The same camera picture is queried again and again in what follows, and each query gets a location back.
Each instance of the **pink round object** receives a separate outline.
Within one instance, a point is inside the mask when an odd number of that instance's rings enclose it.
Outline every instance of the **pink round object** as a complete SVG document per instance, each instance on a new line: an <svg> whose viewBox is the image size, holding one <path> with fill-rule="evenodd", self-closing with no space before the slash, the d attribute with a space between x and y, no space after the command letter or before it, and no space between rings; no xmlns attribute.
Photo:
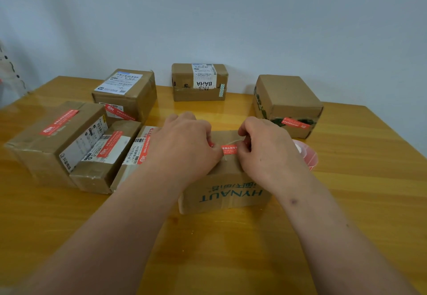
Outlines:
<svg viewBox="0 0 427 295"><path fill-rule="evenodd" d="M307 164L308 168L312 170L314 166L318 163L318 157L316 151L314 151L310 146L306 145L304 142L299 140L293 140L298 150L301 149L301 156L304 158L304 162Z"/></svg>

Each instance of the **brown cardboard box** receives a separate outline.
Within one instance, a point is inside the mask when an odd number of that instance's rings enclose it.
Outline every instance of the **brown cardboard box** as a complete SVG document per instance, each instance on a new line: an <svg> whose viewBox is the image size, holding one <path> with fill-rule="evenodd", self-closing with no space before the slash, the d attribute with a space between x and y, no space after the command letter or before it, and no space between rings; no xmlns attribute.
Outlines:
<svg viewBox="0 0 427 295"><path fill-rule="evenodd" d="M228 207L267 203L271 194L243 171L236 154L227 154L230 145L241 140L237 131L212 131L212 141L222 145L224 157L204 178L184 190L179 212L192 214Z"/></svg>
<svg viewBox="0 0 427 295"><path fill-rule="evenodd" d="M228 72L223 64L173 64L173 99L180 101L223 101Z"/></svg>
<svg viewBox="0 0 427 295"><path fill-rule="evenodd" d="M108 125L123 119L144 123L157 99L154 72L116 69L92 97L95 103L114 107L107 111Z"/></svg>
<svg viewBox="0 0 427 295"><path fill-rule="evenodd" d="M253 105L259 119L284 127L292 138L307 138L323 104L298 76L260 75L254 89Z"/></svg>
<svg viewBox="0 0 427 295"><path fill-rule="evenodd" d="M70 172L107 130L102 105L65 102L5 144L40 185L76 187Z"/></svg>
<svg viewBox="0 0 427 295"><path fill-rule="evenodd" d="M138 165L145 161L147 156L149 139L148 135L153 131L155 126L143 126L139 131L135 141L133 142L125 160L123 161L116 178L111 184L111 190L114 192L126 178L129 177Z"/></svg>
<svg viewBox="0 0 427 295"><path fill-rule="evenodd" d="M111 194L111 183L140 128L132 120L114 122L70 174L74 183L86 192Z"/></svg>

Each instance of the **skin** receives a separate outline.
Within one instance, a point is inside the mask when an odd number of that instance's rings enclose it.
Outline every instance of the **skin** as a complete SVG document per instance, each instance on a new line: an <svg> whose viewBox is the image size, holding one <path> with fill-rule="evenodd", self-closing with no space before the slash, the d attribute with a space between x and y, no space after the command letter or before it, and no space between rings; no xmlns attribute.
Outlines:
<svg viewBox="0 0 427 295"><path fill-rule="evenodd" d="M285 210L319 294L418 294L345 217L286 130L249 117L239 135L242 168ZM135 294L171 207L223 156L209 142L207 121L171 115L147 161L14 294Z"/></svg>

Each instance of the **table top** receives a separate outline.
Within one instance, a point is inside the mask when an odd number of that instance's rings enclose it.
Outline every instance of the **table top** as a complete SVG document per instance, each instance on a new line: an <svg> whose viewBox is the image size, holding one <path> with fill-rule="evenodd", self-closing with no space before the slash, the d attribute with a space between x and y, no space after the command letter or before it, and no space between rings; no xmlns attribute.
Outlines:
<svg viewBox="0 0 427 295"><path fill-rule="evenodd" d="M0 110L0 143L66 100L91 102L101 81L57 77ZM252 96L174 102L158 86L146 124L192 111L213 130L236 130L254 115ZM427 294L427 160L364 106L325 103L307 139L314 174L344 211L414 286ZM50 256L107 196L37 187L0 149L0 287L18 283ZM139 294L312 294L308 265L285 212L269 204L195 215L170 212Z"/></svg>

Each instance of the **hand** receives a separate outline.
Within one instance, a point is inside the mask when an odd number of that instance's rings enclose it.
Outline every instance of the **hand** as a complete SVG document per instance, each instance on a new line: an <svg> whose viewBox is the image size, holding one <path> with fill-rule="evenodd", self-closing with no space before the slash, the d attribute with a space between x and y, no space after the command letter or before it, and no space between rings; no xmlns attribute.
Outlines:
<svg viewBox="0 0 427 295"><path fill-rule="evenodd" d="M144 166L180 180L183 188L206 176L223 156L220 145L210 147L211 125L191 112L172 114L153 131Z"/></svg>
<svg viewBox="0 0 427 295"><path fill-rule="evenodd" d="M238 142L243 170L275 196L312 176L289 133L271 121L249 117L238 133L246 136Z"/></svg>

